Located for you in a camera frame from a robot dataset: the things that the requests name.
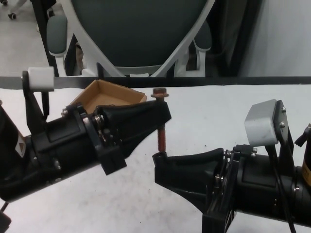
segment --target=white table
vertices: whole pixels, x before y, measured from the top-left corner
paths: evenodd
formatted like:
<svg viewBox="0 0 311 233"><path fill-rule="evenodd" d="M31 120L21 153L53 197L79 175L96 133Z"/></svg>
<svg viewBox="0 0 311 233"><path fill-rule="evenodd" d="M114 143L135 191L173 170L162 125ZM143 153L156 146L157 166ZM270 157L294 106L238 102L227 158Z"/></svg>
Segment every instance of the white table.
<svg viewBox="0 0 311 233"><path fill-rule="evenodd" d="M61 110L81 91L69 88L50 93L48 120L60 117ZM139 91L150 96L152 89ZM296 140L311 122L310 91L310 85L168 88L172 120L166 125L167 153L195 154L247 144L244 119L248 110L252 104L270 99L283 100ZM0 89L0 99L20 131L29 134L22 91ZM154 183L152 155L156 152L153 133L126 160L127 168L106 176L101 166L96 166L13 202L5 211L13 220L8 232L200 233L202 214ZM264 148L259 148L259 153L266 154ZM304 148L294 149L296 165L302 165L303 155ZM296 229L310 232L301 226ZM290 231L287 223L238 213L228 232Z"/></svg>

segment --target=black cable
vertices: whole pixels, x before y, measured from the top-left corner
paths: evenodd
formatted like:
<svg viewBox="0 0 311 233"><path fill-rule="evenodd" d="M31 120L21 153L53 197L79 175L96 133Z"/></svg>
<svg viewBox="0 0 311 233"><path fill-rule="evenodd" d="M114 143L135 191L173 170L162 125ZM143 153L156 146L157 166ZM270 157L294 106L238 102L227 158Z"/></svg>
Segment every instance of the black cable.
<svg viewBox="0 0 311 233"><path fill-rule="evenodd" d="M288 225L290 227L291 233L296 233L293 217L292 217L292 214L291 214L288 202L287 202L283 182L282 182L281 176L280 176L280 174L276 168L276 166L277 166L276 148L275 148L275 146L266 146L266 150L267 150L268 155L269 155L270 164L271 164L271 167L273 169L274 175L276 176L276 183L277 183L278 190L279 190L281 198L282 198L282 204L283 204L286 220L288 221Z"/></svg>
<svg viewBox="0 0 311 233"><path fill-rule="evenodd" d="M9 203L8 202L5 202L5 204L2 206L1 208L1 212L4 212L5 209L8 207Z"/></svg>

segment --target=yellow component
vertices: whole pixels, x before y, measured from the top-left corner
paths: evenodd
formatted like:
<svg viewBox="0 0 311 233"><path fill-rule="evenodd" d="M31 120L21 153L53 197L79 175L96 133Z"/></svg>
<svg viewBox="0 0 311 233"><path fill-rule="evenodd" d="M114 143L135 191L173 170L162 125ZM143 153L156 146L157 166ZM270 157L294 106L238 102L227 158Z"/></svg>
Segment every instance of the yellow component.
<svg viewBox="0 0 311 233"><path fill-rule="evenodd" d="M303 161L303 165L302 165L302 176L307 182L307 184L311 186L311 170L308 168L305 161Z"/></svg>

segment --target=office chair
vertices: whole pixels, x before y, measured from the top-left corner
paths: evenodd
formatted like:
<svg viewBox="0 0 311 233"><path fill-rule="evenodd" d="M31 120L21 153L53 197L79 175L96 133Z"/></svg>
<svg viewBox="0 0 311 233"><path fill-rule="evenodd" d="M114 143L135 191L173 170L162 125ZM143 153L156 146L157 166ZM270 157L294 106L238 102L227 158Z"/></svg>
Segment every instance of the office chair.
<svg viewBox="0 0 311 233"><path fill-rule="evenodd" d="M59 76L66 76L67 20L83 50L82 76L205 77L211 47L206 18L215 0L61 0L66 16L48 21L47 44ZM194 41L197 70L187 71Z"/></svg>
<svg viewBox="0 0 311 233"><path fill-rule="evenodd" d="M12 7L9 9L9 13L8 13L8 16L10 19L16 19L16 13L17 11L27 2L27 0L18 0L18 2ZM2 0L1 3L3 5L7 5L8 2L7 0ZM54 10L52 7L50 7L48 10L48 15L49 17L52 17L54 16Z"/></svg>

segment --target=cardboard box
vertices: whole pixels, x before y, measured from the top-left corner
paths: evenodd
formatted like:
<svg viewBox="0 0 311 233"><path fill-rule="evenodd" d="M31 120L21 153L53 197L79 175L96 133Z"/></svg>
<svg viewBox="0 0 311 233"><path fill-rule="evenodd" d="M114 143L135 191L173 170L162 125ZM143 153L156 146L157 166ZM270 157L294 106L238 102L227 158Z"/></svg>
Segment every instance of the cardboard box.
<svg viewBox="0 0 311 233"><path fill-rule="evenodd" d="M71 104L80 102L87 113L92 113L97 105L129 105L146 100L144 93L103 80L94 80Z"/></svg>

